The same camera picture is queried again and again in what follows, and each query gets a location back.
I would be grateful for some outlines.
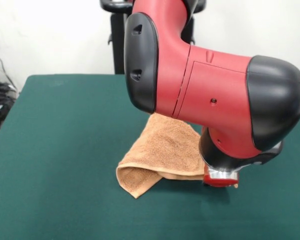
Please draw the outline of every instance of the green felt cloth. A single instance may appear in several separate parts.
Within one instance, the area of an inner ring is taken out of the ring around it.
[[[0,240],[300,240],[300,122],[238,189],[163,179],[134,199],[115,169],[147,119],[121,75],[31,76],[0,130]]]

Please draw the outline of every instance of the black plastic cap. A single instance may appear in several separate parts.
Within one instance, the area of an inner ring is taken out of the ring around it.
[[[125,26],[124,74],[128,95],[136,108],[152,114],[157,102],[157,31],[143,13],[130,15]]]
[[[266,151],[300,120],[300,70],[284,60],[255,56],[246,80],[253,142],[257,149]]]

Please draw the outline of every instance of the brown towel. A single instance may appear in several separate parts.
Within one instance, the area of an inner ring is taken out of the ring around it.
[[[203,180],[205,162],[199,153],[199,139],[184,121],[150,115],[116,168],[119,185],[137,199],[162,178]]]

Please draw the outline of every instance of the folded towel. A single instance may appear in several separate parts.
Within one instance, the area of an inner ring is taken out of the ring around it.
[[[116,168],[119,185],[137,199],[162,178],[203,180],[205,162],[199,153],[199,139],[184,121],[150,115]]]

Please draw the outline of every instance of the screw hole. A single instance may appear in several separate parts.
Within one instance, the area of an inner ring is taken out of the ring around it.
[[[142,70],[141,69],[136,69],[136,70],[133,70],[131,73],[130,73],[130,77],[139,82],[140,79],[141,79],[141,76],[142,76]]]
[[[211,98],[210,103],[211,103],[211,105],[216,105],[217,104],[217,99]]]
[[[140,35],[141,34],[141,31],[142,31],[142,25],[138,25],[136,26],[133,31],[132,31],[132,34],[133,35]]]

